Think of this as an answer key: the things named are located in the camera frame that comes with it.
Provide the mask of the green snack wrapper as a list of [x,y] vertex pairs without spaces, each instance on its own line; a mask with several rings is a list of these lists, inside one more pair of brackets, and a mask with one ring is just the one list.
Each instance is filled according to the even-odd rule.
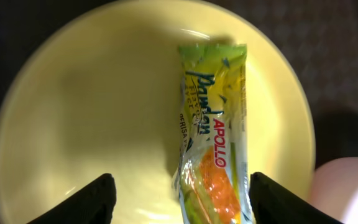
[[173,188],[185,223],[252,223],[245,45],[182,45],[182,144]]

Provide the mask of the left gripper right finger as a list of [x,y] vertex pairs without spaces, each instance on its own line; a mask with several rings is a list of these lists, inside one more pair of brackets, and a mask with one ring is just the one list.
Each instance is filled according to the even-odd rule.
[[259,224],[342,224],[261,172],[250,176],[249,198]]

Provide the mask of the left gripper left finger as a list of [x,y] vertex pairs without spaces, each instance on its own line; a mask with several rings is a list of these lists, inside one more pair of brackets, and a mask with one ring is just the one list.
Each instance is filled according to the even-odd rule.
[[105,173],[29,224],[110,224],[116,185]]

